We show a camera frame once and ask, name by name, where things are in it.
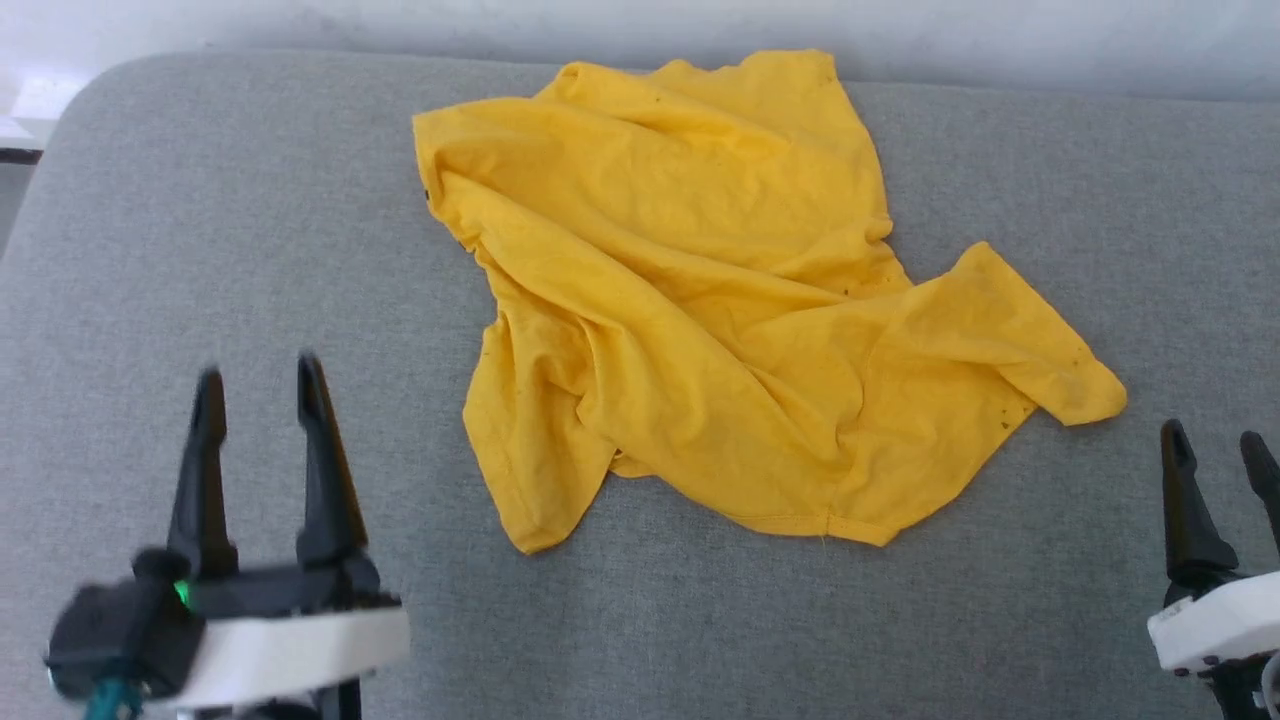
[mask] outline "yellow t-shirt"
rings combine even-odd
[[[884,544],[1037,405],[1120,382],[987,243],[914,286],[867,128],[817,51],[413,119],[431,213],[497,300],[463,421],[503,528],[564,539],[605,471],[748,528]]]

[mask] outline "gray fabric surface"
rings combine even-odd
[[[289,557],[293,363],[314,347],[413,657],[366,717],[1213,717],[1161,674],[1157,432],[1180,416],[1252,569],[1235,451],[1280,441],[1280,109],[852,85],[908,270],[991,240],[1128,383],[1114,421],[1037,414],[884,550],[753,534],[660,482],[563,546],[507,542],[460,423],[493,302],[428,214],[413,113],[550,67],[161,58],[61,122],[0,263],[0,697],[70,717],[40,666],[82,580],[164,538],[201,366],[227,378],[230,530]]]
[[[18,217],[18,205],[22,205],[22,196],[27,192],[33,170],[31,165],[0,163],[0,256],[4,256],[9,228]]]

